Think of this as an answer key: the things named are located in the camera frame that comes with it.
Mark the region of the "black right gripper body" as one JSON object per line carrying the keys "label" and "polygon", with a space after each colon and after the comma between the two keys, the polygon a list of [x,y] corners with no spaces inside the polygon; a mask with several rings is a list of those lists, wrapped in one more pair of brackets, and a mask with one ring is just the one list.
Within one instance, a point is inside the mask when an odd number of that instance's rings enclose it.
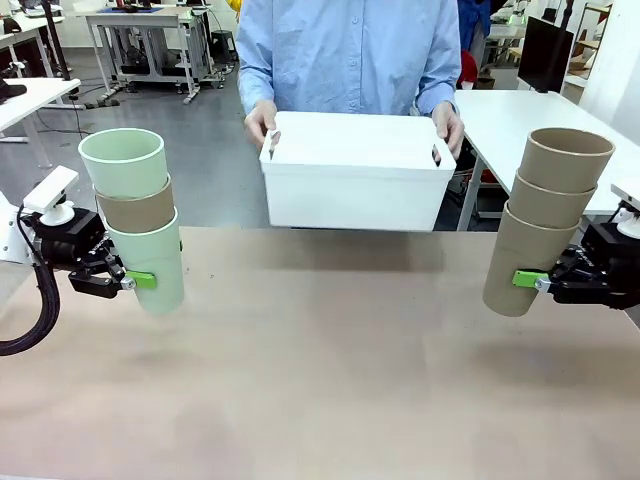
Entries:
{"label": "black right gripper body", "polygon": [[590,225],[578,245],[564,250],[549,274],[558,280],[598,281],[609,288],[604,305],[627,310],[640,305],[640,240],[614,223]]}

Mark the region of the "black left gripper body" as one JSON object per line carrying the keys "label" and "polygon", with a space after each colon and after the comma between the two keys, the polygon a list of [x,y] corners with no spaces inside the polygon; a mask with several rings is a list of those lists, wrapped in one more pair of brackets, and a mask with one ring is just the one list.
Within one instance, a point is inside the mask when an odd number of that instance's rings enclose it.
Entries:
{"label": "black left gripper body", "polygon": [[59,226],[46,226],[42,215],[31,214],[34,246],[48,265],[83,274],[123,274],[122,261],[98,213],[74,208],[73,218]]}

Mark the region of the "green plastic cup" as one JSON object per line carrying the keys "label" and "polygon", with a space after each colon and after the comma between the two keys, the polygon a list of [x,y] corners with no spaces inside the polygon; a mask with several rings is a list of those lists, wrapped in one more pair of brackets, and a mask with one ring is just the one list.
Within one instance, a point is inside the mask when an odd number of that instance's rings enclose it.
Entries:
{"label": "green plastic cup", "polygon": [[160,191],[168,170],[164,139],[138,128],[103,130],[84,138],[78,152],[96,192],[134,199]]}
{"label": "green plastic cup", "polygon": [[178,218],[178,210],[175,208],[174,219],[168,225],[142,234],[123,233],[105,222],[105,228],[125,270],[151,273],[156,277],[155,289],[134,289],[140,306],[151,314],[170,313],[184,299]]}

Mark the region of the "brown plastic cup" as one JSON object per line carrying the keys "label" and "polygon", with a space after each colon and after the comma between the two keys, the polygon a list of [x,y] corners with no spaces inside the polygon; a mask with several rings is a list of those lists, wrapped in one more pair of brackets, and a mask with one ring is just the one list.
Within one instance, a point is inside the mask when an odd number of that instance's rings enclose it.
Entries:
{"label": "brown plastic cup", "polygon": [[571,128],[533,130],[518,169],[527,182],[560,193],[583,193],[597,187],[615,152],[605,137]]}
{"label": "brown plastic cup", "polygon": [[517,270],[549,271],[578,229],[580,215],[567,228],[538,226],[515,216],[504,205],[497,239],[486,276],[483,301],[493,312],[520,317],[528,312],[538,291],[513,284]]}
{"label": "brown plastic cup", "polygon": [[518,219],[538,227],[568,229],[577,225],[596,191],[563,193],[545,189],[516,173],[508,209]]}
{"label": "brown plastic cup", "polygon": [[170,175],[158,192],[144,197],[115,198],[94,193],[106,223],[123,233],[149,233],[168,225],[175,216]]}

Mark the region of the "white plastic basket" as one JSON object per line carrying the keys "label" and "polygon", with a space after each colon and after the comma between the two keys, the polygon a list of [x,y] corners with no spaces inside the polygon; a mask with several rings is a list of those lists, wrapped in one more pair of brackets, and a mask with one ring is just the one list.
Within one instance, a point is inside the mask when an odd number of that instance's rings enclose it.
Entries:
{"label": "white plastic basket", "polygon": [[280,111],[259,156],[276,227],[430,232],[456,162],[429,117]]}

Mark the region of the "person's right sleeved forearm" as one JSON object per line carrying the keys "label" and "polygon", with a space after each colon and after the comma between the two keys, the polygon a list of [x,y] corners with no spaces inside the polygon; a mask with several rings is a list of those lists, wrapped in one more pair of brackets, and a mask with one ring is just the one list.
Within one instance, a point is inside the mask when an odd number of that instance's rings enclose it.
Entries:
{"label": "person's right sleeved forearm", "polygon": [[273,101],[272,69],[267,65],[241,62],[238,75],[238,90],[244,112],[249,114],[259,101]]}

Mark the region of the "person's left sleeved forearm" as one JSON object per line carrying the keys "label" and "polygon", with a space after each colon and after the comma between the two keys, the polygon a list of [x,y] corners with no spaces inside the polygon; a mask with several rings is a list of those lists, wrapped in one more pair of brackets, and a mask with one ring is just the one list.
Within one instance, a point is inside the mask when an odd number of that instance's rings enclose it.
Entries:
{"label": "person's left sleeved forearm", "polygon": [[415,99],[421,115],[431,116],[443,102],[455,105],[454,94],[460,73],[460,52],[455,52],[453,56],[430,57],[427,60]]}

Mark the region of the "person's right hand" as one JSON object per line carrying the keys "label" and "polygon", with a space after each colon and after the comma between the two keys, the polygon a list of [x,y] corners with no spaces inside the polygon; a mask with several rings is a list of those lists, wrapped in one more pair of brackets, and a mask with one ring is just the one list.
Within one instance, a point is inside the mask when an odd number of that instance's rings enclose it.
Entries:
{"label": "person's right hand", "polygon": [[271,140],[271,147],[274,147],[280,138],[277,130],[275,116],[277,108],[272,100],[259,100],[254,108],[246,115],[244,126],[246,133],[258,149],[261,149],[265,140]]}

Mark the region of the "person's left hand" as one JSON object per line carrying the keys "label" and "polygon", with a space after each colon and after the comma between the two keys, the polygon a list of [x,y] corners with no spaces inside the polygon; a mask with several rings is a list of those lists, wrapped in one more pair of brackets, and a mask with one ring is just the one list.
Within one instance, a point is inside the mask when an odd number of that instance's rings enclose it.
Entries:
{"label": "person's left hand", "polygon": [[457,160],[464,140],[464,123],[448,101],[439,103],[431,114],[438,136],[447,144]]}

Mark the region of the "small white side table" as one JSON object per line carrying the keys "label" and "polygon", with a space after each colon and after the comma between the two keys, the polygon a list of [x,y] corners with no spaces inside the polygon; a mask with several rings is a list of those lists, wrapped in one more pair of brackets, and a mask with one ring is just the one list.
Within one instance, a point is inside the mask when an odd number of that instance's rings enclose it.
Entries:
{"label": "small white side table", "polygon": [[59,78],[18,78],[7,79],[6,82],[9,85],[24,85],[27,91],[0,105],[0,143],[7,140],[4,137],[4,132],[7,129],[21,123],[26,134],[26,142],[31,146],[38,166],[41,169],[51,168],[51,162],[40,141],[34,118],[41,108],[47,107],[50,103],[79,87],[81,81]]}

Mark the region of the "black object on table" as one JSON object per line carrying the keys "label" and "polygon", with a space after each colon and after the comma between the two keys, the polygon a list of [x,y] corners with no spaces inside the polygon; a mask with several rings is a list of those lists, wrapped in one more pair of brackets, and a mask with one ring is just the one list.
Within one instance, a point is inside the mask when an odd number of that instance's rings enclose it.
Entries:
{"label": "black object on table", "polygon": [[21,96],[27,92],[27,87],[22,84],[8,84],[0,78],[0,105],[11,98]]}

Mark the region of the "large white side table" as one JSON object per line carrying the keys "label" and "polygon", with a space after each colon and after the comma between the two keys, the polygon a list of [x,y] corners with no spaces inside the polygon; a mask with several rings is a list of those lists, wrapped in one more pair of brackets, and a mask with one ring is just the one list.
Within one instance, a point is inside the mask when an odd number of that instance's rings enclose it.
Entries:
{"label": "large white side table", "polygon": [[530,131],[560,127],[589,131],[612,141],[616,150],[599,180],[585,215],[610,215],[619,198],[613,184],[631,186],[640,195],[640,146],[560,94],[533,90],[459,90],[455,95],[465,124],[465,137],[476,152],[457,229],[466,231],[475,206],[481,174],[492,172],[510,192]]}

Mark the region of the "black chair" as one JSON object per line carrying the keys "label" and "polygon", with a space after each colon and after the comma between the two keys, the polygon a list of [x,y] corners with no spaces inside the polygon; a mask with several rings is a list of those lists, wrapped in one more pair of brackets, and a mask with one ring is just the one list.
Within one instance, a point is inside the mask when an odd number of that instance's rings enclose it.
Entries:
{"label": "black chair", "polygon": [[449,190],[448,195],[452,201],[459,207],[464,202],[464,197],[468,190],[468,184],[471,180],[473,169],[476,166],[477,152],[468,139],[464,139],[461,152],[457,160],[456,169],[453,176],[454,184],[459,187],[459,191]]}

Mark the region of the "black stand pole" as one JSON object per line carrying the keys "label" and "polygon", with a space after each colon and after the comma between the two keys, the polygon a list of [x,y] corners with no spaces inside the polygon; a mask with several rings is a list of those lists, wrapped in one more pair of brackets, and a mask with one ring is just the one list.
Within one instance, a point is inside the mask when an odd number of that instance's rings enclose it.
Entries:
{"label": "black stand pole", "polygon": [[41,0],[41,6],[44,10],[45,18],[47,20],[47,28],[49,32],[50,42],[53,46],[56,62],[62,74],[62,78],[65,81],[70,80],[70,74],[67,68],[67,64],[65,61],[65,57],[60,45],[59,37],[57,34],[53,13],[51,9],[51,1],[50,0]]}

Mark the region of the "black stool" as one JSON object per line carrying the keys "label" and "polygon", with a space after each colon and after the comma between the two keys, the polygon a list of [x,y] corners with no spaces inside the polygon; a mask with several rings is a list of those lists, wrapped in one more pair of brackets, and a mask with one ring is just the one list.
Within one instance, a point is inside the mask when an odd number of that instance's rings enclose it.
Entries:
{"label": "black stool", "polygon": [[210,52],[214,63],[224,74],[233,71],[238,61],[238,54],[231,31],[214,30],[210,34]]}

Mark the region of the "cardboard box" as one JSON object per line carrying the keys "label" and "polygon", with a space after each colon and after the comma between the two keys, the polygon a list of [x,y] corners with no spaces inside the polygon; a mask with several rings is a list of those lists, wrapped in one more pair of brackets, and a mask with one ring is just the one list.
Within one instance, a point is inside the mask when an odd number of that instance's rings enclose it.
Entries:
{"label": "cardboard box", "polygon": [[599,51],[599,45],[600,42],[596,40],[578,40],[569,62],[569,73],[576,76],[589,75]]}

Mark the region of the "white background desk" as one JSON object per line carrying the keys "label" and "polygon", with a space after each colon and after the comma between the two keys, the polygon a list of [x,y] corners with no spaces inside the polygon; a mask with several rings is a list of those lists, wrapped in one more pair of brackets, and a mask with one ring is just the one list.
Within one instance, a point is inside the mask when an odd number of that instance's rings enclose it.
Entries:
{"label": "white background desk", "polygon": [[[45,37],[51,40],[50,28],[46,18],[29,17],[23,12],[15,13],[12,18],[20,26],[21,31],[0,34],[0,52],[7,50],[11,63],[24,63],[33,66],[33,68],[35,64],[40,64],[45,76],[54,78],[55,74],[41,34],[41,30],[44,29]],[[38,55],[33,62],[30,62],[26,57],[21,59],[18,56],[17,47],[23,43],[35,43]]]}

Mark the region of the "black computer monitor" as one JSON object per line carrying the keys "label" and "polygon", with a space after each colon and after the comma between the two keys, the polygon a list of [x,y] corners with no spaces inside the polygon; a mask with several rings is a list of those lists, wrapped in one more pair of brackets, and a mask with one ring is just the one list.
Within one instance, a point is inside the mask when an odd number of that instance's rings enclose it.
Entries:
{"label": "black computer monitor", "polygon": [[518,79],[538,92],[560,93],[574,34],[546,20],[529,17]]}

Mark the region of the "red garment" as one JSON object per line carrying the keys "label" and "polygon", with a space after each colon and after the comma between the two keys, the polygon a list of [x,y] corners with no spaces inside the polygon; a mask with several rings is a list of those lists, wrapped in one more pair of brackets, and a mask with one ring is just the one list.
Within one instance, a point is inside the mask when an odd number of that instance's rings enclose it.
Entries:
{"label": "red garment", "polygon": [[472,90],[478,80],[478,67],[472,54],[467,50],[461,51],[461,72],[457,81],[458,90]]}

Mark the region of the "person in blue shirt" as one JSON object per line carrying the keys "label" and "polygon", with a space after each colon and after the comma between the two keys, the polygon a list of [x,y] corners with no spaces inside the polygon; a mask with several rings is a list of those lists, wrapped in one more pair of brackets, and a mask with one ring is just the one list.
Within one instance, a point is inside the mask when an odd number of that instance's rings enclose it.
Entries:
{"label": "person in blue shirt", "polygon": [[407,115],[427,60],[461,58],[457,0],[244,0],[236,46],[280,111]]}

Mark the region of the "blue jacket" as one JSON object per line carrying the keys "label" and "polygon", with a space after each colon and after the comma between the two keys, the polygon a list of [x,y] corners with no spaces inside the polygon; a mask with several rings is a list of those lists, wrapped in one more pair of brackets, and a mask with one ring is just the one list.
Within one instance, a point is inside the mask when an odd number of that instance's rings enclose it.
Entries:
{"label": "blue jacket", "polygon": [[491,2],[492,0],[457,0],[462,50],[469,53],[484,50],[491,29]]}

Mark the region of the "white metal frame workbench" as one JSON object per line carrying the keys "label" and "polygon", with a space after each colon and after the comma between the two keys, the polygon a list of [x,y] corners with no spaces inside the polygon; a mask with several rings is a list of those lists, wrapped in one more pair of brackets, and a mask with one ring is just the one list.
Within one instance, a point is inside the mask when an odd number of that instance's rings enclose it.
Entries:
{"label": "white metal frame workbench", "polygon": [[137,12],[102,8],[83,15],[105,86],[103,100],[137,83],[167,83],[190,104],[213,80],[203,11],[159,5]]}

